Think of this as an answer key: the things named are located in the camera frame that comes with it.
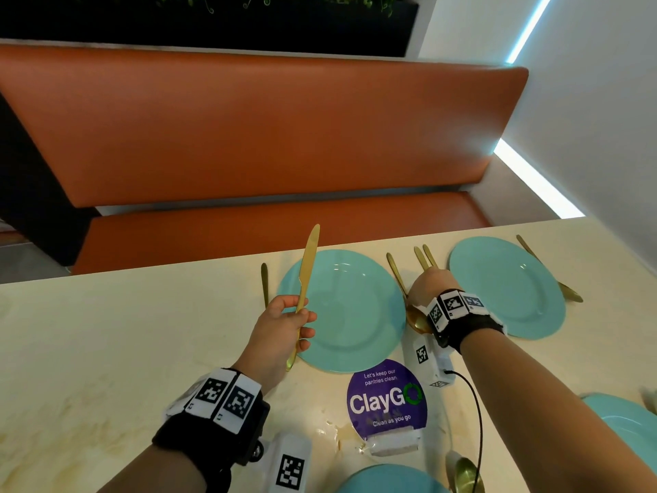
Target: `purple sign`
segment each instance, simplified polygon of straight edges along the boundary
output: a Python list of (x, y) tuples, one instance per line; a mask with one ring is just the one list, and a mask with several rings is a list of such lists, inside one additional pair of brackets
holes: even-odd
[(414, 429), (426, 427), (426, 398), (420, 382), (404, 365), (391, 359), (351, 376), (347, 410), (353, 428), (363, 439), (409, 425)]

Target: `white table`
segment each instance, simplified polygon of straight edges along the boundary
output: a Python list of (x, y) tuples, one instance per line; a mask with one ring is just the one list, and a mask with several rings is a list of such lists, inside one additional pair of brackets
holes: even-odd
[[(640, 402), (654, 388), (657, 279), (588, 218), (529, 223), (339, 246), (386, 269), (391, 252), (409, 285), (421, 272), (413, 246), (439, 265), (459, 241), (522, 234), (557, 279), (585, 302), (567, 306), (552, 337), (516, 340), (575, 393), (607, 392)], [(164, 406), (202, 373), (234, 362), (263, 309), (259, 268), (270, 293), (302, 250), (165, 265), (0, 286), (0, 491), (94, 491), (150, 442)], [(402, 361), (401, 348), (390, 356)], [(456, 370), (467, 375), (462, 359)], [(310, 492), (332, 492), (379, 462), (407, 464), (447, 485), (445, 456), (476, 460), (479, 429), (467, 386), (427, 388), (429, 427), (421, 450), (386, 459), (358, 450), (346, 409), (349, 375), (299, 361), (268, 396), (264, 436), (311, 437)], [(258, 475), (234, 468), (231, 491), (253, 491)], [(484, 412), (482, 475), (489, 491), (526, 486)]]

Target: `wire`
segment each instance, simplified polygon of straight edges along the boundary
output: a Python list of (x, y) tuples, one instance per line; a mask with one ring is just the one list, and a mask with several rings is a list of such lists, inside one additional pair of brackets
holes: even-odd
[(477, 487), (477, 481), (479, 481), (479, 470), (481, 468), (481, 454), (484, 452), (484, 423), (481, 421), (481, 409), (479, 408), (479, 400), (477, 399), (477, 393), (474, 391), (474, 387), (472, 387), (472, 384), (468, 379), (466, 379), (463, 375), (461, 375), (458, 372), (454, 372), (453, 370), (443, 370), (444, 373), (453, 373), (454, 375), (458, 375), (460, 378), (462, 378), (465, 383), (470, 387), (470, 390), (472, 391), (472, 396), (474, 396), (474, 402), (477, 403), (477, 414), (479, 414), (479, 458), (477, 460), (477, 472), (474, 475), (474, 483), (472, 485), (472, 490), (471, 493), (474, 493), (474, 490)]

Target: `hand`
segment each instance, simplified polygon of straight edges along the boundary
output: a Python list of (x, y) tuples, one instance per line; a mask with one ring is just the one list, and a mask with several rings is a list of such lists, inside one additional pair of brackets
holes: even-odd
[[(264, 313), (260, 315), (251, 338), (233, 368), (262, 385), (262, 394), (267, 394), (283, 380), (287, 359), (295, 348), (297, 352), (310, 347), (308, 339), (314, 337), (315, 329), (304, 327), (317, 320), (317, 314), (303, 308), (298, 313), (283, 313), (286, 307), (295, 307), (299, 296), (276, 296)], [(301, 329), (297, 343), (297, 332)]]
[(461, 289), (461, 286), (451, 271), (431, 266), (413, 283), (407, 304), (428, 306), (433, 298), (447, 289)]

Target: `light blue plate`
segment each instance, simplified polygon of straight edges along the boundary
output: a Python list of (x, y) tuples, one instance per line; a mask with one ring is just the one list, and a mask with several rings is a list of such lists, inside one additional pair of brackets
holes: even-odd
[(338, 493), (449, 493), (425, 472), (405, 465), (383, 464), (358, 471), (345, 481)]
[(449, 256), (449, 269), (506, 325), (509, 335), (541, 339), (559, 330), (566, 305), (557, 281), (539, 260), (506, 240), (472, 237)]
[[(292, 266), (279, 294), (298, 294), (301, 262)], [(308, 351), (299, 356), (329, 372), (360, 372), (385, 360), (406, 324), (397, 282), (383, 267), (357, 252), (328, 249), (315, 257), (308, 308), (317, 313)]]
[(608, 394), (592, 394), (584, 402), (657, 474), (657, 415)]

